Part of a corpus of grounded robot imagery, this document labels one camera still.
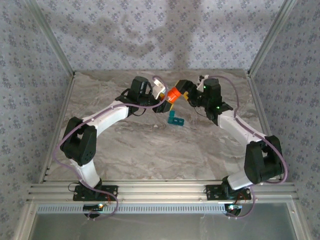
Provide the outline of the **teal L-shaped block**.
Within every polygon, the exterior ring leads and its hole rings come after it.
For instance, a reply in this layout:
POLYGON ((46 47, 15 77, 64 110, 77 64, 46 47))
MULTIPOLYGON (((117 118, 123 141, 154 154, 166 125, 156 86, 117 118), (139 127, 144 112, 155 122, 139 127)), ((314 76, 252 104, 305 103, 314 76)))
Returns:
POLYGON ((167 119, 167 123, 170 125, 176 125, 176 126, 183 126, 185 123, 185 120, 183 118, 179 118, 175 116, 175 111, 171 110, 169 112, 169 116, 167 119))

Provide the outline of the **grey metal lower panel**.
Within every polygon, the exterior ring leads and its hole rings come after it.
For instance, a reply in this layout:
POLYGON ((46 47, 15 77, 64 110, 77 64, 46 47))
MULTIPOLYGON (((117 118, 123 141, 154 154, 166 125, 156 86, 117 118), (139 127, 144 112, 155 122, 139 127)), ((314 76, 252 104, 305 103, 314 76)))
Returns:
POLYGON ((297 240, 285 204, 256 204, 240 219, 223 214, 117 214, 88 220, 84 214, 39 213, 29 240, 297 240))

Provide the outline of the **aluminium table side rail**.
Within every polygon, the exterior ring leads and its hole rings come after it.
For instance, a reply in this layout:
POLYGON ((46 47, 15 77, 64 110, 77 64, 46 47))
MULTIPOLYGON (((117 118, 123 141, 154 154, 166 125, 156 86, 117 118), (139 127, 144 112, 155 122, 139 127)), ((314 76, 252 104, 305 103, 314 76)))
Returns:
POLYGON ((244 171, 256 185, 282 184, 286 181, 287 166, 282 156, 279 139, 271 133, 257 87, 247 76, 262 132, 253 130, 254 139, 246 144, 244 171))
POLYGON ((44 151, 45 156, 40 159, 40 170, 38 171, 36 178, 31 182, 32 184, 42 184, 45 181, 46 173, 50 169, 52 161, 53 161, 53 153, 55 148, 60 140, 60 132, 62 129, 63 120, 68 108, 68 104, 70 101, 70 97, 72 94, 72 90, 75 84, 75 73, 71 75, 68 80, 68 85, 66 88, 66 92, 64 95, 64 99, 59 111, 59 115, 57 121, 54 125, 53 136, 50 140, 48 148, 44 151))

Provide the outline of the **aluminium corner post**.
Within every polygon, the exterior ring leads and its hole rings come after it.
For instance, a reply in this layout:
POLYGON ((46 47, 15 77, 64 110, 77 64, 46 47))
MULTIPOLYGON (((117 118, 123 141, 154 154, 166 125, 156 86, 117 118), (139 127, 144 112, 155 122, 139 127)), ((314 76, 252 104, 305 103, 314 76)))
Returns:
POLYGON ((58 39, 56 38, 49 22, 47 21, 43 11, 41 10, 39 4, 36 0, 24 0, 26 6, 33 15, 35 21, 43 32, 48 44, 50 45, 52 51, 56 55, 63 69, 70 75, 74 76, 73 68, 71 67, 67 56, 65 55, 63 49, 61 48, 58 39))
POLYGON ((269 50, 273 46, 278 34, 282 30, 283 26, 285 25, 287 19, 290 16, 294 6, 297 4, 298 0, 284 0, 277 15, 274 18, 274 21, 268 30, 250 68, 248 69, 247 73, 252 78, 256 75, 257 71, 259 70, 261 64, 263 63, 265 57, 267 56, 269 50))

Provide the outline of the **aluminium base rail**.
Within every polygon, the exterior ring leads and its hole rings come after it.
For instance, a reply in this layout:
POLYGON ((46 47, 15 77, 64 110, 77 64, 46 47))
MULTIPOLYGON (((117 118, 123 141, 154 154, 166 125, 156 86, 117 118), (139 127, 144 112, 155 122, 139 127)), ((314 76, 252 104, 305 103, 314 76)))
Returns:
MULTIPOLYGON (((206 186, 219 185, 219 180, 111 180, 104 185, 118 186, 120 203, 204 203, 207 201, 206 186)), ((67 203, 73 200, 67 181, 47 181, 32 184, 26 200, 34 203, 67 203)), ((295 185, 261 183, 252 187, 257 203, 280 203, 298 200, 295 185)))

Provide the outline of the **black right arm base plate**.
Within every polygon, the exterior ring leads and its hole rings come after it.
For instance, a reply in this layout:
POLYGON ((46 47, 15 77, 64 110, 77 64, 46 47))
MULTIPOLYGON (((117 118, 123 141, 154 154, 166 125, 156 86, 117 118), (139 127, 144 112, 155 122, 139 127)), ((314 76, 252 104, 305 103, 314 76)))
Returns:
POLYGON ((233 190, 222 185, 206 185, 205 190, 208 201, 235 201, 235 200, 251 200, 251 191, 248 188, 240 188, 233 190))

